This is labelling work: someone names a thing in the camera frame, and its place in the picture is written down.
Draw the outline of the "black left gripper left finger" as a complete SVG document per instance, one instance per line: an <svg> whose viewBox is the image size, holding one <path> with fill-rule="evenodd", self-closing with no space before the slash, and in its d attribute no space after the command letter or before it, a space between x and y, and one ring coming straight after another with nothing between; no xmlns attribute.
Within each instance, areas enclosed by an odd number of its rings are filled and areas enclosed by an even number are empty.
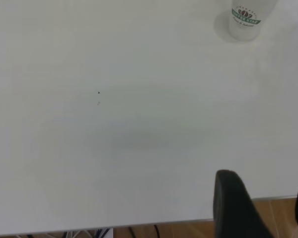
<svg viewBox="0 0 298 238"><path fill-rule="evenodd" d="M271 238L246 187L234 171L216 172L213 198L216 238Z"/></svg>

